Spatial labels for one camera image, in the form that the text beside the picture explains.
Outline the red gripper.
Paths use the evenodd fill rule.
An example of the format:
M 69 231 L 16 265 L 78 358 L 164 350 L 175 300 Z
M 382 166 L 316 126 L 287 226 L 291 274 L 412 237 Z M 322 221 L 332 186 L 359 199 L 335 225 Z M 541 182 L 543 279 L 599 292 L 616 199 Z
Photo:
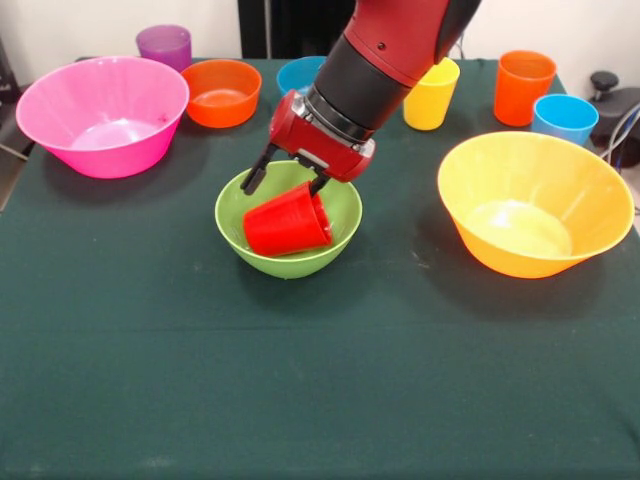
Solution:
M 375 155 L 373 139 L 358 144 L 340 138 L 314 117 L 305 104 L 305 97 L 295 90 L 280 100 L 269 125 L 269 141 L 272 144 L 265 147 L 240 185 L 245 194 L 253 194 L 259 187 L 278 147 L 309 160 L 323 172 L 310 182 L 312 197 L 331 178 L 343 183 L 354 180 L 368 168 Z

